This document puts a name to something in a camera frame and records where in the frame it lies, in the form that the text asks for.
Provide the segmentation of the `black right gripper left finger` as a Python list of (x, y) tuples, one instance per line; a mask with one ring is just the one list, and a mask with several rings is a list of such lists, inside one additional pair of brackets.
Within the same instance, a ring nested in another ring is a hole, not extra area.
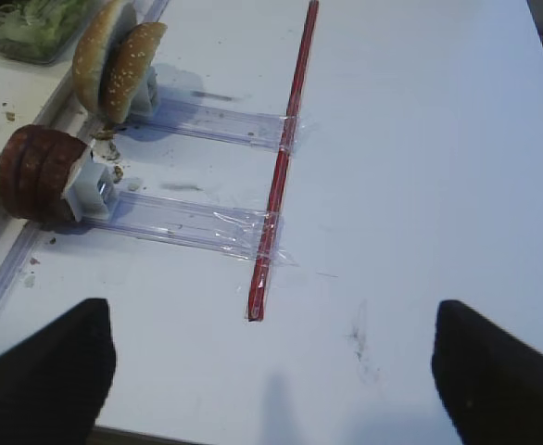
[(86, 299), (0, 355), (0, 444), (83, 444), (112, 386), (106, 299)]

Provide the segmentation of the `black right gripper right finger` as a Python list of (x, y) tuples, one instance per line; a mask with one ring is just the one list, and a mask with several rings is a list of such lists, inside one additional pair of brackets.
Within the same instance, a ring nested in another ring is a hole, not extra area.
[(543, 444), (543, 354), (465, 303), (436, 312), (431, 371), (464, 444)]

